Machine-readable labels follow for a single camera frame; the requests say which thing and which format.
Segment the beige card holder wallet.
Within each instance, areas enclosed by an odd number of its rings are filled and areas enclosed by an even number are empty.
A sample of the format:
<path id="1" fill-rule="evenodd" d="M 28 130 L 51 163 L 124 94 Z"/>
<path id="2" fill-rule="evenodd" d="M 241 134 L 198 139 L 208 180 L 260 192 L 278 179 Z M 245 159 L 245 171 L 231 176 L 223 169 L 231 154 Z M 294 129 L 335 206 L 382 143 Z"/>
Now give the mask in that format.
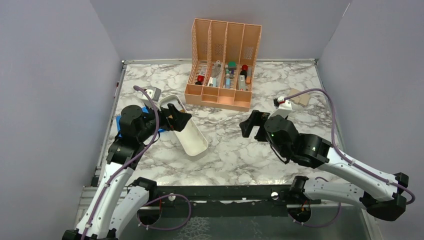
<path id="1" fill-rule="evenodd" d="M 288 96 L 293 96 L 293 95 L 295 95 L 299 92 L 300 92 L 300 90 L 297 90 L 295 88 L 291 88 L 289 93 L 288 93 Z M 311 98 L 311 96 L 309 94 L 304 93 L 304 94 L 292 97 L 289 100 L 294 104 L 298 104 L 298 105 L 301 105 L 303 107 L 306 107 L 308 105 L 309 101 L 310 101 L 310 98 Z"/>

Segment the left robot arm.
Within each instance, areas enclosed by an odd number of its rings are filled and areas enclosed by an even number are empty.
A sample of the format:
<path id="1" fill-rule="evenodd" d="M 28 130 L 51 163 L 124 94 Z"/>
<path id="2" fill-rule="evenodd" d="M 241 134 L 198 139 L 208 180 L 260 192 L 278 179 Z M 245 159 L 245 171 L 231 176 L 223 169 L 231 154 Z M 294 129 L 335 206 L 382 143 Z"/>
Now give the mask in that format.
<path id="1" fill-rule="evenodd" d="M 119 119 L 120 130 L 110 146 L 107 163 L 94 197 L 75 229 L 66 230 L 64 240 L 117 240 L 143 205 L 157 200 L 157 183 L 139 177 L 119 202 L 139 160 L 154 143 L 159 129 L 181 132 L 192 115 L 172 103 L 143 112 L 138 105 L 126 106 Z"/>

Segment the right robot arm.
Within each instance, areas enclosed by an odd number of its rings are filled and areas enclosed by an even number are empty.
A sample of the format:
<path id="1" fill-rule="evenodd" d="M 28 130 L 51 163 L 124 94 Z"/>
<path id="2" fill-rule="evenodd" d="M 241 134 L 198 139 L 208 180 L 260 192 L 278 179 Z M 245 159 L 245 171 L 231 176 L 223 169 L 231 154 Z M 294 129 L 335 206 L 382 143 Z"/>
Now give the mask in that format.
<path id="1" fill-rule="evenodd" d="M 346 183 L 326 182 L 306 176 L 296 176 L 288 190 L 289 199 L 296 204 L 313 200 L 329 200 L 365 209 L 371 216 L 393 222 L 407 207 L 402 194 L 409 177 L 402 173 L 389 174 L 372 168 L 337 150 L 326 139 L 300 133 L 288 119 L 267 112 L 253 110 L 249 118 L 239 124 L 242 136 L 250 136 L 258 127 L 255 140 L 268 142 L 283 163 L 294 162 L 302 167 L 318 169 L 336 175 Z"/>

